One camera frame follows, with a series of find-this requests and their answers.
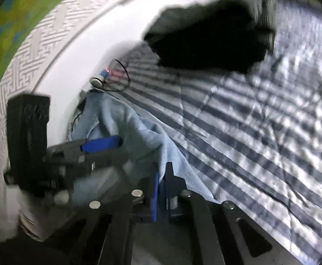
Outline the light blue denim jacket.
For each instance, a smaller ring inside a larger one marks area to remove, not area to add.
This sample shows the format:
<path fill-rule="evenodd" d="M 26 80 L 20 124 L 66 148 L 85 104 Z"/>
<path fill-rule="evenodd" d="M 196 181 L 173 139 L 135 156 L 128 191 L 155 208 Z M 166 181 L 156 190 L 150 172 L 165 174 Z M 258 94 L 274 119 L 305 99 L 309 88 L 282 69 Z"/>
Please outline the light blue denim jacket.
<path fill-rule="evenodd" d="M 214 200 L 213 194 L 160 125 L 111 95 L 89 92 L 69 139 L 94 140 L 111 136 L 122 139 L 122 170 L 108 168 L 76 181 L 72 194 L 74 206 L 88 205 L 93 200 L 103 203 L 116 200 L 136 188 L 139 180 L 155 169 L 163 177 L 167 162 L 173 164 L 174 174 L 185 180 L 188 189 L 206 200 Z"/>

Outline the small white blue device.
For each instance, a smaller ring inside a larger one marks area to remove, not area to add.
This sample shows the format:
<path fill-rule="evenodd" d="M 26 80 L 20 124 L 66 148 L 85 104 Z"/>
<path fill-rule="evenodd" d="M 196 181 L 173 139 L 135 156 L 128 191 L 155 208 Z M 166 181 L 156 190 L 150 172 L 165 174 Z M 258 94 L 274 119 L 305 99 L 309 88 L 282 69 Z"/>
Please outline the small white blue device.
<path fill-rule="evenodd" d="M 109 69 L 103 69 L 99 74 L 91 77 L 90 84 L 98 89 L 102 89 L 106 84 L 106 79 L 110 76 Z"/>

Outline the blue white striped bedsheet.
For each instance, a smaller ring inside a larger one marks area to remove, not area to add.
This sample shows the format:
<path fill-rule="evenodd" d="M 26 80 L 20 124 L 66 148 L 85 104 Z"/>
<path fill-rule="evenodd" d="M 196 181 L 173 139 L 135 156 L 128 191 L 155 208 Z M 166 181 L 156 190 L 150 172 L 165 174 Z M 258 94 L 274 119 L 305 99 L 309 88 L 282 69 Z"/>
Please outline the blue white striped bedsheet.
<path fill-rule="evenodd" d="M 218 201 L 230 199 L 303 264 L 322 261 L 322 12 L 279 0 L 274 54 L 249 74 L 158 66 L 140 44 L 121 96 L 168 133 Z"/>

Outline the dark folded garment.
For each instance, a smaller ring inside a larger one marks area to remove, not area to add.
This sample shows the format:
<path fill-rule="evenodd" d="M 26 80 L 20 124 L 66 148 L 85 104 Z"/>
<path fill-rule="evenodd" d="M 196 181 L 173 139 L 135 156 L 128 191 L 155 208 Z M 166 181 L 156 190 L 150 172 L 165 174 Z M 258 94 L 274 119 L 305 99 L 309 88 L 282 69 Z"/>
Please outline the dark folded garment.
<path fill-rule="evenodd" d="M 143 40 L 158 65 L 249 72 L 273 54 L 277 0 L 217 0 L 164 10 Z"/>

